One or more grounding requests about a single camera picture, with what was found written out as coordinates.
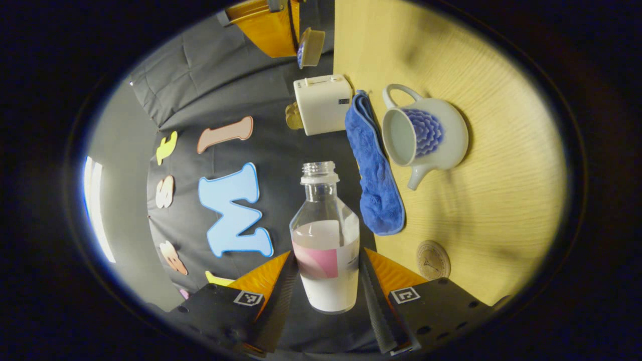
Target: blue letter m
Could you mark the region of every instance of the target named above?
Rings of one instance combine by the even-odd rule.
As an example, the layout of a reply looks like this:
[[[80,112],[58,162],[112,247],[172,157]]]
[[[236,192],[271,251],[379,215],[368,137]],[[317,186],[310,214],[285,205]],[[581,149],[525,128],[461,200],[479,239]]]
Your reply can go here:
[[[254,234],[239,236],[259,219],[261,212],[233,203],[245,199],[250,203],[259,200],[259,180],[256,167],[246,163],[240,172],[222,178],[198,181],[198,198],[203,206],[221,214],[207,231],[207,241],[216,257],[227,251],[257,251],[270,257],[274,252],[270,235],[258,227]]]

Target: pink label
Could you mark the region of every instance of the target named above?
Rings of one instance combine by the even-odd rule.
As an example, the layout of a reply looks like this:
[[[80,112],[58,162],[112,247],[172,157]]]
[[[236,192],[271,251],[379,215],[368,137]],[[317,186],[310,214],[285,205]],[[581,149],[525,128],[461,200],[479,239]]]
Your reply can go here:
[[[336,264],[336,249],[312,249],[292,242],[299,270],[307,277],[336,278],[339,271]]]

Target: black fabric backdrop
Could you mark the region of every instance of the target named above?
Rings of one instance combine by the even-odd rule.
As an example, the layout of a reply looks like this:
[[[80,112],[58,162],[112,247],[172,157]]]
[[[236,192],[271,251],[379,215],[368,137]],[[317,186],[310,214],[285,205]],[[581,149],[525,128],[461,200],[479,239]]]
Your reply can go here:
[[[291,130],[284,110],[295,101],[295,80],[332,74],[333,7],[321,9],[314,2],[302,3],[302,30],[308,21],[328,28],[326,51],[316,67],[298,68],[295,58],[271,59],[262,54],[235,26],[222,28],[214,17],[186,30],[155,51],[132,72],[135,93],[141,105],[159,126],[154,145],[176,130],[173,153],[157,164],[150,159],[147,195],[150,229],[160,262],[177,288],[196,292],[207,284],[205,271],[236,279],[270,258],[258,252],[226,252],[216,257],[205,233],[220,214],[201,205],[198,180],[215,179],[256,165],[260,198],[255,204],[263,217],[242,234],[256,227],[270,233],[274,256],[292,250],[289,222],[305,200],[300,185],[306,162],[334,161],[340,177],[339,197],[361,218],[361,187],[356,160],[343,132],[308,137]],[[218,128],[254,118],[252,136],[234,139],[197,154],[196,144],[206,128]],[[167,175],[175,180],[173,203],[157,208],[158,182]],[[183,276],[164,261],[159,244],[170,241],[189,274]],[[376,249],[372,232],[361,223],[361,245]],[[301,280],[293,291],[291,308],[279,348],[305,353],[356,351],[379,354],[370,327],[362,290],[354,308],[342,315],[323,315],[310,307]]]

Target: round coaster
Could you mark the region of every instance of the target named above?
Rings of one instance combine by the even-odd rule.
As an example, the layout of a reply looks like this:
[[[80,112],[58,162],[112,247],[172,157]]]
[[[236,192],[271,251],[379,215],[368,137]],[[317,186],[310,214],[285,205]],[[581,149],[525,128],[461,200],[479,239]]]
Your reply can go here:
[[[450,276],[450,259],[437,242],[425,241],[417,249],[419,272],[429,281]]]

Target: bottle label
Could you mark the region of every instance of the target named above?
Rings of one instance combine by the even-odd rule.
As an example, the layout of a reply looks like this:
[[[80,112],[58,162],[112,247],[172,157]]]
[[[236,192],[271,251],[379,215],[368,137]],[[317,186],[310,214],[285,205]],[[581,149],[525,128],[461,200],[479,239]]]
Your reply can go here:
[[[336,278],[357,271],[358,234],[339,246],[339,221],[304,224],[292,231],[292,247],[301,274],[308,278]]]

